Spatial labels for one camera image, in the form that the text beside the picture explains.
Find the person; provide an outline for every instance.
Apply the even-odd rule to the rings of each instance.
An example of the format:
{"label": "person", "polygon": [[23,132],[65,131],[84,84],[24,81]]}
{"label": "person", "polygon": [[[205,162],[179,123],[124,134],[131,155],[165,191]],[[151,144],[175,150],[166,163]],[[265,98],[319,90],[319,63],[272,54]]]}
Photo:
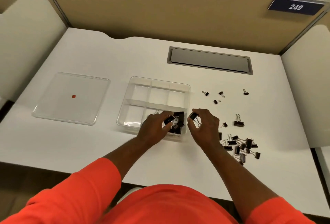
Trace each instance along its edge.
{"label": "person", "polygon": [[[245,223],[314,223],[261,183],[220,145],[217,117],[206,109],[192,111],[201,119],[201,126],[196,128],[192,119],[188,118],[192,137],[221,176]],[[1,224],[237,223],[215,201],[192,188],[179,185],[139,189],[103,215],[129,169],[170,130],[171,122],[162,127],[169,115],[173,112],[163,111],[148,116],[135,138],[73,173],[52,189],[41,191],[19,213]]]}

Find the clear plastic tray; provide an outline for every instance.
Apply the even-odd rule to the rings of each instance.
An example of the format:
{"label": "clear plastic tray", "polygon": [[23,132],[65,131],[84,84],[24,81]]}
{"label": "clear plastic tray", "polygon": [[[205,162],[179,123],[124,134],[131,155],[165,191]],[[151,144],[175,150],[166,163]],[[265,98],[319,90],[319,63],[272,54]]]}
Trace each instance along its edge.
{"label": "clear plastic tray", "polygon": [[94,125],[109,79],[57,73],[32,112],[37,118]]}
{"label": "clear plastic tray", "polygon": [[[158,110],[184,112],[187,115],[190,86],[182,83],[132,77],[120,108],[117,124],[137,133],[149,114]],[[186,133],[186,119],[181,134],[168,133],[172,139],[181,139]]]}

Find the orange shirt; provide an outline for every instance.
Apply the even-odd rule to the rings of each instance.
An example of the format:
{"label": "orange shirt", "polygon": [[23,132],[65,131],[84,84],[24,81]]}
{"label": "orange shirt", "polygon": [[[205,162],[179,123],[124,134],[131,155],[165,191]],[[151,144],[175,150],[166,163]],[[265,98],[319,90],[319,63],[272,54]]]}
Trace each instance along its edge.
{"label": "orange shirt", "polygon": [[[19,213],[1,224],[232,224],[236,220],[196,190],[177,185],[142,188],[102,216],[121,185],[115,165],[100,158],[52,189],[32,197]],[[253,210],[246,224],[311,224],[283,198]]]}

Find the hand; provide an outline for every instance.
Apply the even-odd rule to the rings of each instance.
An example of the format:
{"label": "hand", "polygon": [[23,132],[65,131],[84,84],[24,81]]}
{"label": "hand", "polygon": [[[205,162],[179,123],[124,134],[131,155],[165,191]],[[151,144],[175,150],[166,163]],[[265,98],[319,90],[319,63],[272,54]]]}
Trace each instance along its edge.
{"label": "hand", "polygon": [[191,135],[202,149],[219,145],[219,119],[207,109],[192,109],[201,118],[201,126],[197,128],[194,121],[188,118]]}
{"label": "hand", "polygon": [[166,126],[162,127],[163,121],[170,115],[173,115],[171,111],[163,111],[161,114],[151,114],[143,122],[137,138],[145,141],[151,146],[160,142],[165,137],[167,132],[171,129],[173,123],[170,122]]}

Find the desk surface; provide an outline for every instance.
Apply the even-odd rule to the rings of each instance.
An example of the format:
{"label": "desk surface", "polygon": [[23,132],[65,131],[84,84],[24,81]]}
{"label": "desk surface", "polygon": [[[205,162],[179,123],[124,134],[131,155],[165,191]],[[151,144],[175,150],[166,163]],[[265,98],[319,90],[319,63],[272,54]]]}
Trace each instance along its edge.
{"label": "desk surface", "polygon": [[[249,56],[254,75],[167,64],[170,46]],[[31,116],[59,71],[111,80],[95,125]],[[133,137],[116,124],[132,76],[189,84],[190,108],[207,108],[221,122],[229,123],[221,129],[223,139],[232,134],[253,138],[258,144],[261,157],[247,156],[249,171],[300,211],[330,217],[278,55],[140,37],[116,40],[101,32],[69,28],[0,124],[0,161],[72,173],[122,145]],[[250,95],[244,96],[243,89]],[[210,95],[205,97],[203,90]],[[225,98],[215,105],[213,100],[220,91]],[[243,128],[232,125],[237,113],[245,123]],[[181,143],[162,140],[152,147],[123,181],[145,186],[186,185],[206,196],[231,200],[189,131]]]}

